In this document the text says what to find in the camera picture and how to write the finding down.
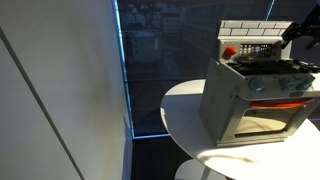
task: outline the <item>glass window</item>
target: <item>glass window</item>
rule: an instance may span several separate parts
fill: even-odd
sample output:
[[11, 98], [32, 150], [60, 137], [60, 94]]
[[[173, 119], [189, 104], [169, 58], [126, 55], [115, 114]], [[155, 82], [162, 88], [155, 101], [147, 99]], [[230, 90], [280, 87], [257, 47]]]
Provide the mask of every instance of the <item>glass window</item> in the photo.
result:
[[[176, 84], [206, 76], [216, 53], [220, 20], [301, 22], [315, 0], [117, 0], [134, 136], [166, 133], [160, 118], [164, 94]], [[292, 55], [316, 61], [319, 48]]]

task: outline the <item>white round table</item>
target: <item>white round table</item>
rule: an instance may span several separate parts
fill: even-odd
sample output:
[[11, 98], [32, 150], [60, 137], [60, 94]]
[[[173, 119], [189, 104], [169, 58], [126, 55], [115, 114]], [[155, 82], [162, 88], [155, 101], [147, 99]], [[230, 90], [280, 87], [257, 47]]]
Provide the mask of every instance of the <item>white round table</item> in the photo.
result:
[[178, 84], [161, 103], [162, 121], [186, 153], [236, 180], [320, 179], [320, 132], [309, 120], [284, 142], [217, 148], [198, 112], [204, 82]]

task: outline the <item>white wall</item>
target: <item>white wall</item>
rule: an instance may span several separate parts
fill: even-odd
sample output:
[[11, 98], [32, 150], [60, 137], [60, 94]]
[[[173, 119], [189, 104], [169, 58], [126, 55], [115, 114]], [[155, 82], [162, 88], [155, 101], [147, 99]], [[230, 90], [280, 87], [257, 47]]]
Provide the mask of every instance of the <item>white wall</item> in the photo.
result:
[[0, 25], [84, 177], [129, 179], [131, 140], [111, 0], [10, 0], [0, 2], [0, 12]]

